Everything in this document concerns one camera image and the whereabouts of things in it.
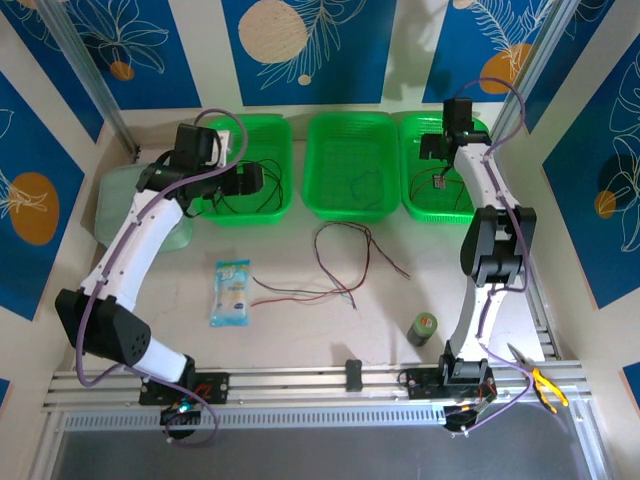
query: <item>yellow pliers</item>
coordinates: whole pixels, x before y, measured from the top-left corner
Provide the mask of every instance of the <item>yellow pliers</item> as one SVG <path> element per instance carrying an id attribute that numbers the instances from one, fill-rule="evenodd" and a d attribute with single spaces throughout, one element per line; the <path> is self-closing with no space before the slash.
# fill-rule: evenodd
<path id="1" fill-rule="evenodd" d="M 508 343 L 507 345 L 509 347 L 509 350 L 511 350 L 511 353 L 515 357 L 516 361 L 518 362 L 518 364 L 522 368 L 529 370 L 531 372 L 531 375 L 533 375 L 533 389 L 535 390 L 536 396 L 538 397 L 538 400 L 540 400 L 540 403 L 544 405 L 544 408 L 546 408 L 553 414 L 558 413 L 558 409 L 554 407 L 549 402 L 549 399 L 545 396 L 544 392 L 542 391 L 542 387 L 547 387 L 549 390 L 551 390 L 551 392 L 553 392 L 553 394 L 556 397 L 558 397 L 558 400 L 562 402 L 562 406 L 568 407 L 569 400 L 567 400 L 567 397 L 565 396 L 565 394 L 562 393 L 562 390 L 556 387 L 551 380 L 545 377 L 538 367 L 536 367 L 531 362 L 529 362 L 527 358 L 522 354 L 522 352 L 520 352 L 520 350 L 518 350 L 516 347 L 514 347 L 510 343 Z"/>

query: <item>snack package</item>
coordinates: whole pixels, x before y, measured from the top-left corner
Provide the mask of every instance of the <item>snack package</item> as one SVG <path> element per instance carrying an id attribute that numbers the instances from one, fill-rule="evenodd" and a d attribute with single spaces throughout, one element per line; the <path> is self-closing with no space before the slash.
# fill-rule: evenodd
<path id="1" fill-rule="evenodd" d="M 216 263 L 215 283 L 211 326 L 248 325 L 249 260 Z"/>

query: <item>white leaf drawing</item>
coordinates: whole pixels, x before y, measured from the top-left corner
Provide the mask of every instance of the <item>white leaf drawing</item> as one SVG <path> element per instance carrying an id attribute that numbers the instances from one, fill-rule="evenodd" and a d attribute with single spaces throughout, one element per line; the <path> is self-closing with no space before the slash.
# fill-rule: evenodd
<path id="1" fill-rule="evenodd" d="M 11 127 L 14 112 L 6 108 L 0 109 L 0 140 Z M 4 218 L 12 209 L 20 211 L 20 207 L 29 207 L 41 212 L 46 212 L 47 207 L 42 205 L 47 194 L 29 195 L 16 188 L 0 170 L 0 218 Z"/>
<path id="2" fill-rule="evenodd" d="M 609 130 L 618 158 L 618 172 L 598 196 L 597 213 L 603 218 L 620 217 L 623 253 L 640 248 L 640 52 L 626 69 L 611 109 Z"/>
<path id="3" fill-rule="evenodd" d="M 491 39 L 494 50 L 509 59 L 510 80 L 520 72 L 524 44 L 540 29 L 554 1 L 540 0 L 534 7 L 533 0 L 529 0 L 520 16 L 513 11 L 511 0 L 475 0 L 469 5 L 482 34 Z"/>
<path id="4" fill-rule="evenodd" d="M 502 52 L 514 45 L 514 33 L 518 29 L 511 2 L 507 0 L 476 0 L 469 9 L 476 14 L 480 31 L 495 44 L 494 49 Z"/>
<path id="5" fill-rule="evenodd" d="M 356 7 L 348 12 L 346 6 Z M 324 62 L 331 60 L 332 51 L 339 51 L 342 43 L 339 26 L 358 15 L 367 0 L 294 0 L 290 5 L 302 19 L 306 29 L 304 48 L 293 58 L 279 63 L 263 63 L 259 77 L 265 77 L 264 90 L 274 83 L 285 80 L 291 83 L 301 78 L 313 78 Z"/>
<path id="6" fill-rule="evenodd" d="M 51 36 L 49 29 L 44 24 L 44 21 L 38 14 L 38 11 L 34 8 L 29 8 L 26 5 L 20 3 L 18 0 L 2 0 L 7 9 L 15 16 L 24 26 L 24 29 L 33 38 L 40 40 L 49 48 L 60 51 L 58 44 Z"/>
<path id="7" fill-rule="evenodd" d="M 610 1 L 611 0 L 583 0 L 580 2 L 567 28 L 564 29 L 564 33 L 566 33 L 571 40 L 575 40 L 578 25 L 584 22 L 597 22 L 607 10 L 607 5 Z"/>
<path id="8" fill-rule="evenodd" d="M 36 9 L 17 0 L 0 1 L 7 4 L 31 36 L 59 51 Z M 138 0 L 108 0 L 106 6 L 101 0 L 67 0 L 62 5 L 87 48 L 107 66 L 117 61 L 164 73 L 164 62 L 155 47 L 167 42 L 169 31 L 139 20 Z"/>

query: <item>beige circle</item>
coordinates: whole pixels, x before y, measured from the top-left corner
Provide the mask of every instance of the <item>beige circle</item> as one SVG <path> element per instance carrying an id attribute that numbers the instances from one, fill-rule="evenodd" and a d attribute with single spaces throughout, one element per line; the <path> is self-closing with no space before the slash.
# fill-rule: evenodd
<path id="1" fill-rule="evenodd" d="M 31 9 L 38 8 L 36 6 L 36 0 L 16 0 L 16 1 L 18 3 L 24 5 L 27 8 L 31 8 Z M 58 0 L 58 3 L 64 3 L 64 2 L 67 2 L 67 1 L 69 1 L 69 0 Z"/>
<path id="2" fill-rule="evenodd" d="M 462 10 L 464 8 L 469 8 L 475 1 L 476 0 L 453 0 L 453 7 L 458 10 Z"/>
<path id="3" fill-rule="evenodd" d="M 300 75 L 298 77 L 298 83 L 303 87 L 306 87 L 311 83 L 311 77 L 309 75 Z"/>
<path id="4" fill-rule="evenodd" d="M 307 45 L 307 27 L 295 9 L 281 0 L 260 0 L 242 16 L 240 43 L 261 63 L 291 60 Z"/>

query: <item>green plastic basket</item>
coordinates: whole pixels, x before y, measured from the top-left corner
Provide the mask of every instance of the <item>green plastic basket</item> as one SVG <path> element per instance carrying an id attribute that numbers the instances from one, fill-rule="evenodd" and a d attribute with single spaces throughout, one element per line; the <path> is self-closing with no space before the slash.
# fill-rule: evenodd
<path id="1" fill-rule="evenodd" d="M 488 131 L 480 120 L 474 119 L 473 123 L 477 130 Z M 473 205 L 458 172 L 449 170 L 445 188 L 434 188 L 433 175 L 439 174 L 446 163 L 420 159 L 420 139 L 425 133 L 442 133 L 442 113 L 411 114 L 400 125 L 402 203 L 419 222 L 471 223 Z"/>
<path id="2" fill-rule="evenodd" d="M 377 222 L 400 204 L 398 131 L 380 113 L 323 113 L 309 127 L 302 198 L 324 220 Z"/>
<path id="3" fill-rule="evenodd" d="M 264 187 L 253 195 L 228 197 L 225 198 L 225 202 L 218 202 L 215 207 L 211 200 L 197 198 L 193 202 L 192 210 L 195 212 L 204 211 L 205 213 L 202 214 L 202 217 L 223 226 L 277 223 L 291 208 L 293 201 L 293 137 L 291 126 L 284 118 L 278 115 L 241 115 L 240 119 L 249 133 L 249 146 L 242 162 L 255 162 L 270 158 L 278 164 L 282 170 L 282 205 L 280 205 L 278 191 L 276 190 L 275 194 L 273 194 L 274 189 L 277 188 L 277 183 L 265 176 Z M 242 133 L 238 126 L 232 119 L 224 117 L 211 122 L 209 127 L 216 130 L 231 131 L 233 148 L 228 158 L 232 160 L 242 145 Z M 263 166 L 276 175 L 278 174 L 277 167 L 272 162 L 265 162 Z"/>

